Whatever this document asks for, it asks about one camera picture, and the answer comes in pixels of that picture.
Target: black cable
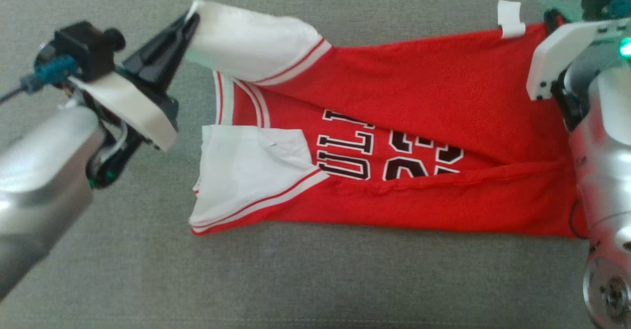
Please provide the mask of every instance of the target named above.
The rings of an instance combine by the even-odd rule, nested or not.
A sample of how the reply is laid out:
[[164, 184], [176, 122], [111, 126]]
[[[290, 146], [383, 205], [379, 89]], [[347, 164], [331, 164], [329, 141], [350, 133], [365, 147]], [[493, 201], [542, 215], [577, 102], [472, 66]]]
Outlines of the black cable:
[[576, 201], [574, 201], [574, 205], [572, 205], [572, 210], [570, 211], [570, 218], [568, 219], [568, 224], [570, 225], [570, 230], [572, 230], [572, 233], [574, 234], [575, 237], [579, 239], [588, 239], [588, 237], [579, 234], [576, 228], [574, 228], [574, 214], [576, 214], [576, 208], [578, 207], [579, 207], [579, 199], [577, 198]]
[[0, 105], [4, 104], [4, 102], [7, 102], [8, 100], [11, 100], [11, 98], [16, 97], [22, 91], [25, 91], [25, 88], [23, 86], [20, 86], [19, 88], [16, 88], [13, 91], [7, 92], [4, 95], [0, 96]]

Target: red fabric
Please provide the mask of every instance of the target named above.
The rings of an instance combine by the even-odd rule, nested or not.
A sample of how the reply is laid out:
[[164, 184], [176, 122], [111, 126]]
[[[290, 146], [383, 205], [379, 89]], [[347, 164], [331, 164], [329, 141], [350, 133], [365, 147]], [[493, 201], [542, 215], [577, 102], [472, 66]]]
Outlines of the red fabric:
[[[530, 58], [545, 35], [536, 24], [517, 39], [493, 30], [334, 47], [292, 80], [261, 86], [270, 127], [302, 129], [316, 165], [354, 176], [323, 167], [331, 177], [296, 198], [210, 231], [268, 219], [574, 236], [568, 133], [554, 100], [533, 102], [526, 92]], [[327, 119], [327, 109], [374, 127]], [[252, 99], [235, 86], [234, 124], [252, 125], [253, 111]], [[392, 131], [407, 134], [410, 152], [393, 147]], [[370, 153], [335, 142], [360, 146], [369, 135]], [[318, 145], [322, 136], [334, 142]], [[433, 145], [416, 145], [417, 136]], [[453, 163], [439, 160], [441, 150]], [[370, 174], [319, 158], [322, 152], [367, 160]], [[412, 178], [403, 168], [385, 180], [387, 161], [399, 157], [422, 162], [427, 176]], [[444, 174], [435, 176], [437, 170]], [[582, 209], [574, 225], [586, 234]]]

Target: green light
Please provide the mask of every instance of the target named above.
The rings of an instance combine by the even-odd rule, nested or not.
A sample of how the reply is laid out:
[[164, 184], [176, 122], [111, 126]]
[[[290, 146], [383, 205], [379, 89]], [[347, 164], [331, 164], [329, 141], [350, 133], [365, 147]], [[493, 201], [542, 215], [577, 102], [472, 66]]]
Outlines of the green light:
[[631, 58], [631, 37], [626, 37], [622, 41], [620, 41], [620, 55], [625, 58]]

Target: white tag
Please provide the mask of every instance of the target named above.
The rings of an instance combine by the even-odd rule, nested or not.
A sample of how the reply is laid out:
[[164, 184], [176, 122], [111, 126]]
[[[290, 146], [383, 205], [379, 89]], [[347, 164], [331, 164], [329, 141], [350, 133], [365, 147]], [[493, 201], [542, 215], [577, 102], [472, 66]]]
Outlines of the white tag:
[[497, 25], [502, 27], [502, 39], [522, 37], [526, 33], [526, 25], [519, 19], [521, 2], [497, 2]]

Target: red stripe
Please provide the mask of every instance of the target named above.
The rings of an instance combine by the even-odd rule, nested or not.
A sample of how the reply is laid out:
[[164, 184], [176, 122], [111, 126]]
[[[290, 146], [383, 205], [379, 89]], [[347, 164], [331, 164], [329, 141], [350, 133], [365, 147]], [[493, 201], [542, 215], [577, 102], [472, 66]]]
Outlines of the red stripe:
[[221, 84], [221, 75], [217, 72], [217, 81], [219, 86], [219, 118], [217, 124], [221, 124], [223, 120], [223, 84]]
[[265, 127], [265, 112], [263, 111], [263, 104], [261, 101], [259, 101], [259, 98], [257, 98], [256, 94], [254, 93], [254, 91], [252, 91], [252, 89], [250, 88], [250, 86], [247, 85], [246, 82], [241, 81], [241, 83], [243, 84], [243, 87], [247, 90], [250, 91], [250, 96], [252, 97], [252, 102], [255, 103], [257, 106], [259, 106], [259, 112], [261, 113], [261, 125], [257, 125], [257, 127], [259, 128], [264, 128]]
[[208, 225], [212, 225], [212, 224], [219, 223], [220, 221], [224, 221], [224, 220], [226, 220], [226, 219], [228, 219], [228, 218], [230, 218], [230, 217], [233, 217], [233, 216], [235, 216], [235, 215], [238, 215], [239, 213], [241, 213], [241, 212], [243, 212], [243, 211], [247, 210], [248, 208], [250, 208], [250, 207], [252, 207], [252, 206], [258, 205], [258, 204], [259, 204], [259, 203], [261, 203], [261, 202], [268, 201], [269, 199], [277, 198], [277, 197], [280, 197], [280, 196], [282, 196], [282, 195], [284, 195], [284, 194], [287, 194], [287, 192], [290, 192], [291, 190], [295, 189], [295, 188], [296, 188], [296, 187], [298, 187], [298, 186], [299, 186], [302, 182], [304, 182], [304, 181], [305, 181], [305, 180], [307, 180], [308, 178], [311, 178], [311, 176], [313, 176], [313, 175], [317, 174], [317, 173], [318, 173], [318, 172], [320, 172], [320, 171], [321, 171], [320, 169], [314, 170], [313, 172], [311, 172], [311, 173], [310, 173], [310, 174], [308, 174], [307, 176], [304, 176], [304, 178], [301, 178], [300, 180], [298, 180], [298, 182], [297, 182], [297, 183], [294, 183], [294, 185], [293, 185], [293, 186], [289, 187], [288, 189], [284, 190], [283, 192], [280, 192], [279, 194], [274, 194], [274, 195], [272, 195], [272, 196], [269, 196], [269, 197], [266, 197], [266, 198], [259, 199], [258, 201], [256, 201], [256, 202], [252, 203], [251, 205], [247, 205], [247, 206], [245, 206], [245, 207], [241, 208], [240, 210], [238, 210], [238, 211], [237, 211], [236, 213], [234, 213], [234, 214], [228, 215], [228, 216], [226, 216], [226, 217], [224, 217], [224, 218], [222, 218], [222, 219], [219, 219], [219, 220], [217, 220], [217, 221], [212, 221], [211, 223], [208, 223], [208, 224], [205, 224], [205, 225], [196, 225], [195, 227], [196, 227], [196, 228], [200, 228], [200, 227], [202, 227], [202, 226], [208, 226]]
[[295, 68], [296, 66], [298, 66], [299, 64], [301, 64], [303, 61], [305, 61], [307, 58], [309, 58], [309, 55], [311, 55], [316, 49], [318, 49], [319, 46], [321, 46], [324, 43], [324, 38], [322, 38], [320, 40], [320, 42], [318, 44], [316, 44], [313, 48], [311, 48], [311, 50], [309, 50], [309, 53], [307, 53], [302, 59], [300, 59], [296, 64], [293, 64], [292, 66], [290, 66], [287, 69], [284, 69], [283, 71], [281, 71], [281, 73], [277, 73], [274, 76], [271, 77], [267, 77], [263, 80], [259, 80], [259, 81], [255, 81], [255, 84], [260, 84], [261, 82], [265, 82], [271, 79], [275, 79], [277, 77], [279, 77], [280, 75], [287, 73], [288, 71], [290, 71], [291, 69]]

